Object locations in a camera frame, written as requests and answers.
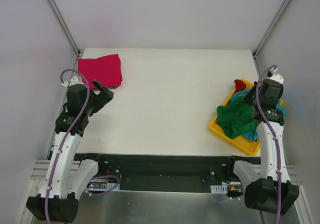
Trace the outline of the left aluminium frame post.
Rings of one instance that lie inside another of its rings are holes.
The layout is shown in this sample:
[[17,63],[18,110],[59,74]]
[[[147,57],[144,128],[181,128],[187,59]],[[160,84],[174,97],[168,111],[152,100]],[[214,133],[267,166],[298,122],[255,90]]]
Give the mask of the left aluminium frame post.
[[62,33],[64,34],[64,36],[66,37],[70,47],[72,48],[73,52],[75,53],[75,55],[78,57],[81,53],[81,50],[79,49],[79,47],[77,46],[59,8],[58,5],[56,4],[55,0],[46,0],[48,3],[49,8],[51,9],[58,25],[60,26]]

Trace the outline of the green t shirt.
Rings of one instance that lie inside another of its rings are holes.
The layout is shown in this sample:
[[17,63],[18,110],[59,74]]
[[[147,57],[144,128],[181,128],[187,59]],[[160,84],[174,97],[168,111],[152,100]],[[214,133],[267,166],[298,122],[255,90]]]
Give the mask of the green t shirt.
[[235,139],[255,129],[252,108],[241,98],[226,106],[220,105],[216,109],[216,123],[228,138]]

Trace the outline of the right aluminium frame post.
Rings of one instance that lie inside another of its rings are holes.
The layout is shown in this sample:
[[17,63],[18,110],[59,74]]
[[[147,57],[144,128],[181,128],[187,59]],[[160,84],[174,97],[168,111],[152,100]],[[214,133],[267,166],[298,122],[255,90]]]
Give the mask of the right aluminium frame post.
[[263,47],[267,43],[268,39],[271,37],[273,31],[276,29],[278,23],[280,22],[281,18],[285,14],[287,8],[289,7],[289,4],[293,0],[283,0],[280,4],[276,14],[274,15],[271,23],[269,24],[267,30],[265,31],[264,35],[262,36],[258,46],[255,48],[255,50],[252,52],[252,56],[254,59],[258,57],[260,52],[262,51]]

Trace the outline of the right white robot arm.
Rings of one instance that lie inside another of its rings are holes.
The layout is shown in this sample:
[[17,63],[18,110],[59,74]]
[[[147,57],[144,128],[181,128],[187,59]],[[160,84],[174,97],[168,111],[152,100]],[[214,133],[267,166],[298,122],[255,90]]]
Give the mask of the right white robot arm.
[[298,186],[292,183],[283,149],[284,117],[276,108],[283,93],[283,84],[263,80],[252,99],[252,116],[260,141],[260,172],[243,158],[234,157],[234,163],[225,168],[230,181],[242,182],[247,208],[274,213],[277,218],[286,214],[299,196]]

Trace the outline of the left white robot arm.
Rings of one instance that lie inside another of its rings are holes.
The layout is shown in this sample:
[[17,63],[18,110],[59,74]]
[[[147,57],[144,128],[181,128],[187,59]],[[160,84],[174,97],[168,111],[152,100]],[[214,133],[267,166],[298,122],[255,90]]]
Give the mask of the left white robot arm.
[[28,197],[26,203],[27,209],[38,220],[73,222],[87,184],[93,177],[101,178],[106,172],[105,165],[97,158],[84,159],[75,173],[71,171],[89,117],[114,96],[97,79],[92,84],[99,90],[98,94],[76,77],[67,83],[67,99],[55,121],[53,152],[47,173],[36,196]]

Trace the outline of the folded magenta t shirt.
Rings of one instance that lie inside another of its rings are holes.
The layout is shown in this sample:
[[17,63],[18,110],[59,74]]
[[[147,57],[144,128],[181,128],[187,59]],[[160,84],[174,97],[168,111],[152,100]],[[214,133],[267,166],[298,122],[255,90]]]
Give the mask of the folded magenta t shirt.
[[95,79],[106,88],[118,87],[123,80],[118,54],[96,59],[78,59],[78,70],[87,78],[91,89],[96,88],[93,85]]

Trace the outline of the aluminium frame post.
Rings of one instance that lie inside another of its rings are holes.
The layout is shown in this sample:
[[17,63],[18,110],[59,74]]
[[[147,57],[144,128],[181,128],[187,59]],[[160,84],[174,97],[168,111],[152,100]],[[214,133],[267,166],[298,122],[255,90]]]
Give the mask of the aluminium frame post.
[[49,8],[51,9],[58,25],[60,26],[62,33],[64,34],[64,36],[66,37],[70,47],[72,48],[73,52],[75,53],[75,55],[78,57],[81,53],[81,50],[79,49],[79,47],[77,46],[59,8],[58,5],[56,4],[55,0],[46,0],[48,3]]
[[255,50],[252,52],[252,56],[254,59],[258,57],[260,52],[262,51],[263,47],[267,43],[268,39],[271,37],[273,31],[276,29],[278,23],[280,22],[281,18],[285,14],[287,8],[289,7],[289,4],[293,0],[283,0],[280,4],[276,14],[274,15],[271,23],[269,24],[267,30],[265,31],[264,35],[262,36],[258,46],[255,48]]

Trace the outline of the red t shirt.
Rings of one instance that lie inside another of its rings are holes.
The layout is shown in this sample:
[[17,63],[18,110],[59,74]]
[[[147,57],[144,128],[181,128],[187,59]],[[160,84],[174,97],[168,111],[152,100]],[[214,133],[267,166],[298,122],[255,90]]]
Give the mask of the red t shirt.
[[240,79],[236,79],[234,80],[234,87],[235,87],[235,91],[234,93],[237,93],[237,92],[240,92],[240,91],[243,91],[244,89],[247,88],[246,86],[246,83],[243,81],[243,80],[240,80]]

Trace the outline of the teal t shirt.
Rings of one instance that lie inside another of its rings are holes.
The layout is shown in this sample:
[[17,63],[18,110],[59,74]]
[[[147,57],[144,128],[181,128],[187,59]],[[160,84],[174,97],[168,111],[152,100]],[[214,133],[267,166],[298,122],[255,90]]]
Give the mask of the teal t shirt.
[[[249,91],[250,91],[250,89],[249,89],[249,88],[246,88],[246,89],[243,89],[242,91],[238,91],[238,92],[234,93],[234,94],[231,96],[229,102],[231,103],[231,102],[233,102],[234,100],[236,100],[237,98],[243,98],[243,97],[245,96],[245,94],[246,94],[247,92],[249,92]],[[280,101],[279,101],[278,104],[276,105],[276,108],[282,111],[283,117],[286,117],[286,116],[287,116],[287,111],[286,111],[285,108],[280,104]],[[254,129],[254,130],[252,130],[252,131],[250,131],[250,132],[247,132],[247,133],[243,133],[242,136],[243,136],[244,138],[246,138],[247,140],[249,140],[249,141],[256,141],[256,140],[258,139],[258,137],[259,137],[256,129]]]

